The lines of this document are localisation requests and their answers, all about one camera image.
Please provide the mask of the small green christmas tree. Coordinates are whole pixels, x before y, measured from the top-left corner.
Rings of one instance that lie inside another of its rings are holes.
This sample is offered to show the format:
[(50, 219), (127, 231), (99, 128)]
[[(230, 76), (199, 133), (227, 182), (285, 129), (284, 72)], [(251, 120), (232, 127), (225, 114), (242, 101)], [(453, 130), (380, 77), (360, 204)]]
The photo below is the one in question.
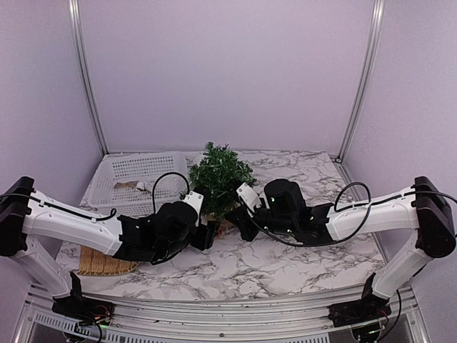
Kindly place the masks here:
[(249, 164), (241, 161), (227, 144), (208, 141), (202, 155), (200, 167), (189, 168), (189, 184), (192, 191), (204, 195), (201, 214), (222, 220), (235, 207), (236, 188), (243, 183), (252, 187), (257, 179)]

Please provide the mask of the white plastic basket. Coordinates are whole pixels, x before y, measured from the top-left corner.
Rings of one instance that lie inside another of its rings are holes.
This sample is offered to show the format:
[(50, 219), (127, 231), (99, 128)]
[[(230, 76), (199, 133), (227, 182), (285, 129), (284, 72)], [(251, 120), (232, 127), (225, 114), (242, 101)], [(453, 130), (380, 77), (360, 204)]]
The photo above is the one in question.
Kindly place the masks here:
[(122, 154), (97, 167), (82, 205), (107, 215), (144, 217), (186, 191), (187, 160), (180, 152)]

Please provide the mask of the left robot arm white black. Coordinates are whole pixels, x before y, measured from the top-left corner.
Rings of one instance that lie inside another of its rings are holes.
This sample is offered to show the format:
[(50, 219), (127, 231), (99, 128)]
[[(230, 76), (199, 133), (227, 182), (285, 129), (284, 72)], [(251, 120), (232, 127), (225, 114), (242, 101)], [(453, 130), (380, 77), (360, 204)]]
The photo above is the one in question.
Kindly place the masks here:
[(1, 195), (1, 255), (21, 265), (55, 304), (83, 318), (91, 307), (79, 278), (50, 256), (39, 236), (80, 244), (121, 261), (163, 264), (188, 246), (201, 251), (212, 247), (220, 224), (202, 222), (203, 202), (203, 194), (190, 191), (146, 217), (119, 215), (115, 209), (103, 217), (58, 202), (35, 190), (32, 178), (21, 177)]

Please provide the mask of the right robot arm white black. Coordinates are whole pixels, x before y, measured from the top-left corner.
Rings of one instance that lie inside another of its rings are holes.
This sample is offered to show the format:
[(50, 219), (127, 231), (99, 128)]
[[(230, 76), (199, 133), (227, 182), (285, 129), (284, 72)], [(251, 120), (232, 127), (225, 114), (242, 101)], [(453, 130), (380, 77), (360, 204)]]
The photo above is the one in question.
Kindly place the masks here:
[(411, 235), (399, 252), (368, 278), (353, 313), (370, 319), (381, 305), (433, 259), (450, 255), (456, 233), (449, 202), (428, 177), (416, 177), (410, 187), (384, 197), (369, 197), (339, 207), (337, 202), (310, 207), (296, 182), (275, 179), (260, 197), (248, 184), (236, 190), (239, 206), (226, 219), (240, 229), (245, 241), (258, 232), (282, 242), (295, 239), (295, 247), (328, 247), (357, 234), (409, 229)]

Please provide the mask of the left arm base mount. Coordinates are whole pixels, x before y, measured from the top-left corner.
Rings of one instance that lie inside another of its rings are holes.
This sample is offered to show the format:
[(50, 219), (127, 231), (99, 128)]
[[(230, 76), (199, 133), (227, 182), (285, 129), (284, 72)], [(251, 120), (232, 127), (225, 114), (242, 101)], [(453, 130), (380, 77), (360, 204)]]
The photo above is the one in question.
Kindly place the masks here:
[(85, 320), (90, 319), (107, 320), (112, 318), (114, 304), (99, 299), (85, 297), (81, 290), (81, 281), (73, 272), (71, 277), (71, 287), (69, 293), (64, 296), (53, 297), (52, 311), (68, 317)]

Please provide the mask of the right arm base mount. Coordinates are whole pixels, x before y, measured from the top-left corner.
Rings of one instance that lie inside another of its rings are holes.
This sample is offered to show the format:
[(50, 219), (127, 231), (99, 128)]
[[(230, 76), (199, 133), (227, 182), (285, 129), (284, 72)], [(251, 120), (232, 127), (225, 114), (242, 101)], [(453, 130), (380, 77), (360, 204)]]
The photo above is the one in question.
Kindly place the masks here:
[(373, 273), (364, 284), (360, 299), (332, 304), (328, 307), (328, 319), (334, 327), (358, 324), (379, 319), (392, 313), (388, 299), (383, 299), (373, 293)]

